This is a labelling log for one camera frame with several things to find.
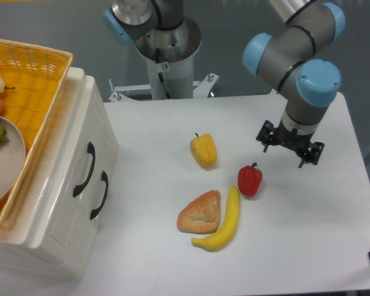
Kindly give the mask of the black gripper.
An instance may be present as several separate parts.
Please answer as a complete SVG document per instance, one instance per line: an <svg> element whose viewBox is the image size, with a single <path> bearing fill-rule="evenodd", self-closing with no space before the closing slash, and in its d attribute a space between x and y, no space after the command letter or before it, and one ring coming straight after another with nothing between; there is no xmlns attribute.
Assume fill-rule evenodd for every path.
<svg viewBox="0 0 370 296"><path fill-rule="evenodd" d="M267 152L269 146L278 145L297 152L301 159L298 167L302 168L304 164L317 165L324 149L323 142L310 141L312 136L313 133L300 134L300 130L296 128L287 130L282 123L275 127L269 120L266 120L256 140L263 145L264 153Z"/></svg>

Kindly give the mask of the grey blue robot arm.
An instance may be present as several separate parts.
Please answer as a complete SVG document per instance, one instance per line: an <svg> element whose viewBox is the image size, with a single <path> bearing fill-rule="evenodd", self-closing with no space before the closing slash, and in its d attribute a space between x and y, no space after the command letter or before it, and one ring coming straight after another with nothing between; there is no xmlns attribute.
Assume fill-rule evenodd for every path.
<svg viewBox="0 0 370 296"><path fill-rule="evenodd" d="M279 125L266 121L257 140L265 147L285 147L302 163L316 165L324 144L311 138L342 78L334 64L315 55L342 34L345 16L330 2L271 1L270 5L286 30L277 37L254 36L243 51L242 63L287 105ZM182 1L115 1L103 18L113 37L121 44L134 44L146 61L153 99L194 97L193 58L201 32L185 16Z"/></svg>

